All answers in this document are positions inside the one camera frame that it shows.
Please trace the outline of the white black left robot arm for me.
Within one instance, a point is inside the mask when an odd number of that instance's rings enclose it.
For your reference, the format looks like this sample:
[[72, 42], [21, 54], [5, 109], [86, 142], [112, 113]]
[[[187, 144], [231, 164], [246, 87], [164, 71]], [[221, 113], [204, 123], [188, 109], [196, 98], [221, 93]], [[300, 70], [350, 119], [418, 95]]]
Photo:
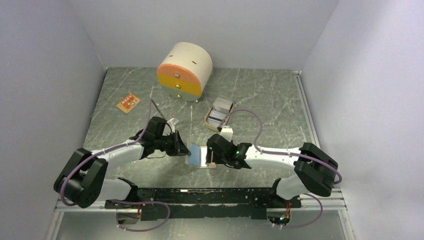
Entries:
[[145, 128], [123, 143], [100, 150], [75, 150], [53, 189], [67, 206], [84, 209], [96, 201], [118, 200], [124, 207], [132, 208], [140, 200], [138, 186], [123, 177], [107, 179], [106, 175], [117, 167], [146, 159], [155, 151], [169, 157], [192, 154], [174, 123], [154, 116]]

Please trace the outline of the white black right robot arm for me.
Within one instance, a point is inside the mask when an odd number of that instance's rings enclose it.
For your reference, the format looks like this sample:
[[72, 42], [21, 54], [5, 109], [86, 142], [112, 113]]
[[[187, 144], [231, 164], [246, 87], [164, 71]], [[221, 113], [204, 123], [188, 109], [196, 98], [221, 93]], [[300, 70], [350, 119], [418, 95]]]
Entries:
[[234, 169], [285, 169], [290, 177], [277, 180], [270, 193], [270, 202], [282, 207], [288, 200], [302, 194], [329, 197], [336, 184], [338, 163], [320, 148], [305, 142], [300, 148], [269, 148], [242, 142], [235, 145], [220, 134], [206, 143], [206, 162], [227, 165]]

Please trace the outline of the beige leather card holder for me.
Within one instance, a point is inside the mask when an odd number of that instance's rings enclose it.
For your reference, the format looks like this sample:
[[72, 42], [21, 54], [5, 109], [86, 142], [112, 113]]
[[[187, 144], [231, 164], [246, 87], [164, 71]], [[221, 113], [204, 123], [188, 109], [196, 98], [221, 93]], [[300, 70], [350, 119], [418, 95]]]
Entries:
[[191, 154], [185, 157], [185, 164], [199, 169], [214, 169], [217, 167], [214, 162], [207, 162], [208, 148], [206, 146], [199, 146], [190, 142], [188, 150]]

